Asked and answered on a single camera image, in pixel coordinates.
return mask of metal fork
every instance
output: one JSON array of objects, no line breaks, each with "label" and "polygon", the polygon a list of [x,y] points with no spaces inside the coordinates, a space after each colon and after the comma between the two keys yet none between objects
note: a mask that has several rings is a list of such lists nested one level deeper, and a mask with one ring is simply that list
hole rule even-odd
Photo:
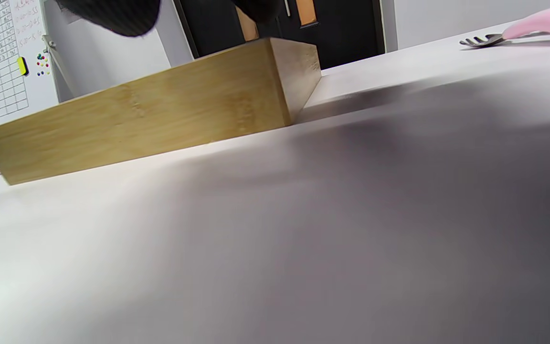
[{"label": "metal fork", "polygon": [[485,38],[487,39],[486,41],[480,37],[474,37],[474,40],[467,38],[465,41],[460,41],[460,44],[470,46],[472,48],[487,48],[488,46],[494,46],[506,41],[506,39],[502,37],[501,33],[491,33],[489,35],[485,35]]}]

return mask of door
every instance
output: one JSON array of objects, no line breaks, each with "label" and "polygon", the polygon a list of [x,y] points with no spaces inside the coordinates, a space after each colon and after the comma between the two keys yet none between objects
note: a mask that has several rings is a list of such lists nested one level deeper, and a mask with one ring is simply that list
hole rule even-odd
[{"label": "door", "polygon": [[194,57],[251,39],[317,46],[322,69],[385,52],[379,0],[281,0],[278,17],[255,25],[228,0],[174,0]]},{"label": "door", "polygon": [[258,25],[260,37],[281,37],[317,46],[322,69],[385,52],[379,2],[282,0],[277,19]]}]

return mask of table surface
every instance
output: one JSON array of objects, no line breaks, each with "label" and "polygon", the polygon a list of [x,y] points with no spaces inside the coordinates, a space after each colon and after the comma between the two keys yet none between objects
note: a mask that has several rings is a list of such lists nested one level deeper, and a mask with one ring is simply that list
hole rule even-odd
[{"label": "table surface", "polygon": [[474,35],[325,70],[292,127],[0,178],[0,344],[550,342],[550,36]]}]

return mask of bamboo wood board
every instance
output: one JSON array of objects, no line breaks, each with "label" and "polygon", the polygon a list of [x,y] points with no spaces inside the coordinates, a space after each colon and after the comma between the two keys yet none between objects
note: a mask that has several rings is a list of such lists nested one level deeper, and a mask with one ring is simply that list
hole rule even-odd
[{"label": "bamboo wood board", "polygon": [[293,123],[321,71],[315,46],[246,43],[0,126],[10,184]]}]

